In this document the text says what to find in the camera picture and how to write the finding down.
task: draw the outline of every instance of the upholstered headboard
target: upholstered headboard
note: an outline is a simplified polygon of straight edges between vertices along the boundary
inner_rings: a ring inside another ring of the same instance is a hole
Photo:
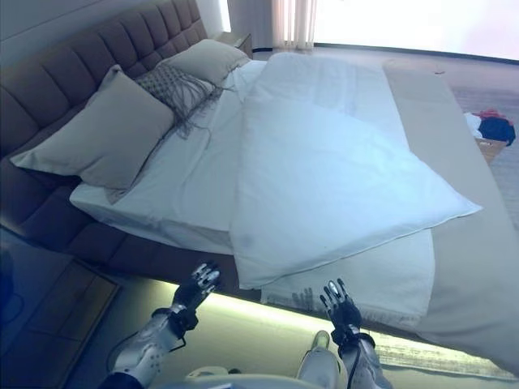
[[[51,250],[169,280],[187,271],[186,264],[180,265],[186,267],[185,271],[172,267],[172,257],[184,263],[186,257],[205,255],[163,246],[98,223],[68,200],[79,183],[77,177],[19,169],[9,158],[36,146],[71,120],[112,65],[118,63],[130,77],[136,77],[162,58],[206,37],[195,0],[156,0],[2,70],[2,226]],[[169,267],[164,265],[165,258]],[[221,262],[233,268],[229,281],[235,284],[232,257],[222,255]],[[188,263],[191,269],[192,258]]]

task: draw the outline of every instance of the clothes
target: clothes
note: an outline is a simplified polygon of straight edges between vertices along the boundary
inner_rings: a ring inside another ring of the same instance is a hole
[[[465,120],[467,121],[467,126],[470,128],[470,132],[472,136],[475,138],[481,139],[483,135],[478,131],[479,126],[481,126],[481,118],[478,115],[474,115],[473,113],[467,112],[464,113]]]
[[[513,123],[511,120],[508,120],[506,118],[506,116],[500,114],[497,109],[493,109],[493,108],[490,108],[490,109],[485,109],[483,111],[479,111],[477,113],[473,113],[474,115],[476,116],[479,116],[482,120],[483,119],[487,119],[487,118],[502,118],[502,119],[506,119],[506,121],[508,122],[508,124],[510,126],[513,126]]]
[[[516,133],[510,121],[504,118],[486,118],[481,121],[479,131],[483,138],[502,140],[510,146],[516,138]]]

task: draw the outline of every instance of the beige bed runner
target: beige bed runner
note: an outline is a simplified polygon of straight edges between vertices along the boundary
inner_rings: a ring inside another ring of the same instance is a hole
[[[484,207],[432,230],[435,283],[417,332],[518,375],[519,242],[491,171],[439,76],[384,70],[411,151]]]

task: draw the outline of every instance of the glowing light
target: glowing light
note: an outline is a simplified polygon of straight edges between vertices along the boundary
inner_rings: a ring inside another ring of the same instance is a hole
[[[170,301],[171,296],[177,290],[177,285],[164,285],[165,300]],[[200,314],[216,314],[221,320],[230,319],[230,323],[238,320],[241,327],[247,327],[248,323],[261,323],[271,329],[303,333],[317,332],[319,330],[331,333],[333,325],[329,320],[314,318],[305,314],[297,314],[289,310],[283,310],[272,306],[266,306],[252,301],[240,300],[235,297],[223,296],[217,293],[209,295],[206,301],[198,309]],[[480,375],[487,377],[499,377],[501,379],[514,380],[514,377],[502,371],[490,361],[472,357],[466,353],[425,344],[395,336],[381,334],[375,331],[367,331],[375,340],[380,361],[387,365],[421,368],[425,370],[443,371],[447,373]],[[330,349],[336,351],[337,347],[330,344]]]
[[[220,7],[221,26],[224,31],[230,32],[230,17],[227,0],[218,0],[218,6]]]

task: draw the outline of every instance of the wall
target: wall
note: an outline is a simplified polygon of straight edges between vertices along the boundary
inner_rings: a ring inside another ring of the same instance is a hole
[[[1,66],[9,66],[146,0],[0,0]],[[208,35],[221,31],[218,0],[197,0]]]
[[[227,0],[230,26],[238,34],[251,34],[252,48],[272,47],[271,0]]]

